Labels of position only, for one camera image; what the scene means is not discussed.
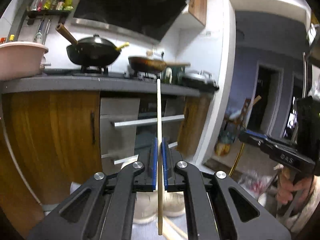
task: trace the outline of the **wok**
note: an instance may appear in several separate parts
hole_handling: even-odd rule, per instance
[[[98,34],[77,41],[61,23],[56,27],[56,31],[71,43],[67,46],[67,54],[70,61],[77,65],[108,66],[119,57],[122,48],[129,46],[126,42],[116,47],[111,41],[101,38]]]
[[[130,67],[135,72],[146,72],[151,74],[159,74],[168,66],[190,66],[190,63],[166,62],[159,59],[149,59],[147,57],[128,57],[128,60]]]

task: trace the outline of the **purple wall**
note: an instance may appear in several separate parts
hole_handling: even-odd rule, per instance
[[[284,69],[279,111],[271,134],[273,137],[279,138],[284,122],[287,120],[287,109],[291,102],[292,72],[303,75],[303,62],[302,60],[267,50],[236,46],[227,111],[241,109],[244,100],[252,97],[258,61],[262,64]]]

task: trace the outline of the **gray countertop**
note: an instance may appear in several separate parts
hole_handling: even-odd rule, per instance
[[[98,90],[118,92],[156,93],[156,82],[129,79],[77,76],[39,76],[3,82],[2,94],[49,90]],[[199,90],[176,85],[161,84],[166,95],[199,97]]]

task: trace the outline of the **yellow handle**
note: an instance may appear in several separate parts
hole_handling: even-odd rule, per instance
[[[122,48],[124,48],[124,47],[128,47],[130,45],[130,43],[129,42],[125,42],[124,44],[122,44],[121,46],[119,46],[119,47],[116,47],[116,51],[120,51]]]

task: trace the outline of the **screw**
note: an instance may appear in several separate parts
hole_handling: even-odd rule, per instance
[[[227,175],[224,171],[217,171],[216,172],[216,176],[219,178],[219,179],[224,179]]]
[[[184,161],[179,161],[179,162],[177,163],[177,166],[178,166],[179,168],[185,168],[185,167],[188,166],[188,163],[186,163],[186,162],[184,162]]]
[[[99,180],[99,179],[103,179],[104,178],[104,173],[103,172],[97,172],[95,175],[94,175],[94,178]]]
[[[136,169],[139,169],[143,166],[142,162],[134,162],[132,166]]]

